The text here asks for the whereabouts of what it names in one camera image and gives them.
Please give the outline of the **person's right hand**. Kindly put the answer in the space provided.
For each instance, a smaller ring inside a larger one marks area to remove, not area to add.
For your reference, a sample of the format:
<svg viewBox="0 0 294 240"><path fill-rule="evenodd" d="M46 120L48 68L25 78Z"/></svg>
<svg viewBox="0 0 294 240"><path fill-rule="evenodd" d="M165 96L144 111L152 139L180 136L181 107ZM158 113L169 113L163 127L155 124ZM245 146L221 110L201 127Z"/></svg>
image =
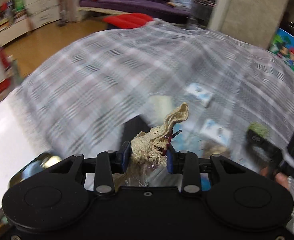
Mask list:
<svg viewBox="0 0 294 240"><path fill-rule="evenodd" d="M268 175L268 167L263 168L261 170L260 174L262 176L266 177ZM278 184L282 185L287 190L290 189L290 187L289 187L289 178L286 175L284 175L282 173L278 173L278 174L275 175L274 181L277 182Z"/></svg>

